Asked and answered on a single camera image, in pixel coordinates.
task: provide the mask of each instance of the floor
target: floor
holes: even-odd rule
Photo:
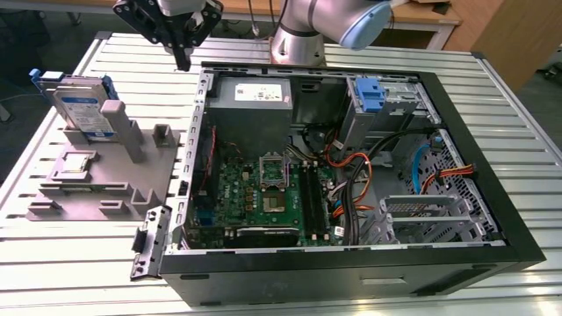
[[[97,31],[132,32],[126,23],[112,15],[83,14],[81,25],[71,26],[65,13],[45,13],[43,22],[49,33],[49,43],[37,48],[44,69],[72,73]],[[271,23],[260,22],[260,35],[271,31]],[[250,22],[223,22],[212,33],[216,37],[252,38]],[[21,94],[35,94],[31,84],[12,84],[0,78],[0,100]],[[562,86],[537,74],[517,94],[553,141],[562,147]],[[41,97],[25,95],[1,105],[13,115],[8,124],[0,124],[0,183],[16,163],[19,155],[49,109]]]

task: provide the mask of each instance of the blue drive latch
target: blue drive latch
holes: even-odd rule
[[[364,112],[379,112],[386,101],[384,88],[380,87],[379,80],[375,78],[356,78],[355,92],[363,104]]]

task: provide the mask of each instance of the blue cable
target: blue cable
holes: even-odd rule
[[[414,162],[413,162],[413,184],[414,184],[414,192],[415,194],[419,194],[419,191],[422,191],[422,188],[419,187],[419,175],[418,175],[418,166],[419,166],[419,160],[422,159],[422,154],[426,148],[430,148],[429,144],[425,144],[421,148],[418,148],[418,151],[415,152],[414,156]]]

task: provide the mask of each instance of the slotted metal table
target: slotted metal table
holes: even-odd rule
[[[449,296],[191,308],[163,281],[130,282],[139,222],[33,223],[24,218],[65,142],[63,119],[51,109],[0,188],[0,314],[562,313],[562,154],[486,60],[470,53],[374,47],[355,52],[335,45],[327,45],[326,57],[328,66],[438,74],[547,261]],[[202,61],[267,63],[268,44],[210,38],[195,50],[191,72],[182,73],[174,57],[139,35],[100,32],[75,74],[112,77],[127,114],[142,128],[166,123],[182,130]],[[178,191],[176,181],[170,192]]]

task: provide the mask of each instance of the sticker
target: sticker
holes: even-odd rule
[[[283,101],[280,84],[238,84],[235,101]]]
[[[334,227],[334,235],[336,235],[338,237],[343,237],[344,235],[344,229],[340,226]]]
[[[114,136],[114,128],[101,115],[101,105],[92,97],[61,97],[65,112],[73,124],[89,138],[107,138]]]
[[[343,144],[342,144],[342,142],[340,142],[339,140],[334,140],[332,145],[334,145],[334,146],[335,146],[339,150],[342,150],[342,148],[343,148]]]

